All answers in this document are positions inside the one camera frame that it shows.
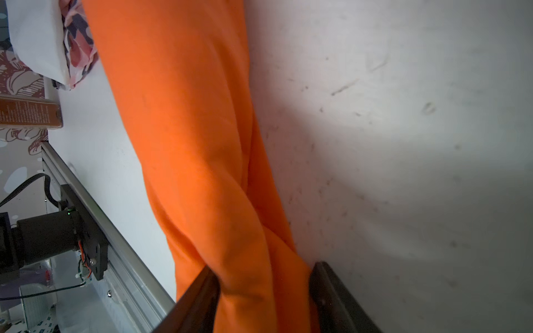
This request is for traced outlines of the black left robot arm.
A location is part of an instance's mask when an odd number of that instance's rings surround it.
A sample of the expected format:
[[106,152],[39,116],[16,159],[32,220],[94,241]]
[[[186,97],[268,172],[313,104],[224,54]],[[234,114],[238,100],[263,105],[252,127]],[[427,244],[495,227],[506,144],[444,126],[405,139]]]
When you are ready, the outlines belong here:
[[96,280],[108,269],[109,242],[88,207],[71,185],[61,186],[58,212],[22,219],[11,226],[1,214],[1,284],[19,278],[27,265],[68,251],[82,250],[82,262]]

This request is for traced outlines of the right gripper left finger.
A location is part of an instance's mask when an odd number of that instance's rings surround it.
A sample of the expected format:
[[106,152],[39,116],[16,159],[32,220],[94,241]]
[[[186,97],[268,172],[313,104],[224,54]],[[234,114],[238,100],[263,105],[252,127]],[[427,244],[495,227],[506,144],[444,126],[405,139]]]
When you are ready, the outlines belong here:
[[214,332],[219,297],[218,277],[205,266],[152,333]]

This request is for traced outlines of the orange shorts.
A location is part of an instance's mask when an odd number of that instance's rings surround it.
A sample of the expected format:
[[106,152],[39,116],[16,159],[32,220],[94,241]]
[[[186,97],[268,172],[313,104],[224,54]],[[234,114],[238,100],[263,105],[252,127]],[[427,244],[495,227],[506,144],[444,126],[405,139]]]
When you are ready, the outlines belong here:
[[242,1],[85,1],[183,295],[218,277],[216,332],[318,332],[253,109]]

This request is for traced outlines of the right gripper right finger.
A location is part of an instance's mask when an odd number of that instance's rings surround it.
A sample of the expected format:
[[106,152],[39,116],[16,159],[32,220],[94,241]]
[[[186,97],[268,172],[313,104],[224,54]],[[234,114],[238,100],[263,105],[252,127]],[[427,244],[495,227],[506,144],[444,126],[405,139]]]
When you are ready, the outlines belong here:
[[327,262],[314,265],[309,292],[321,332],[381,333]]

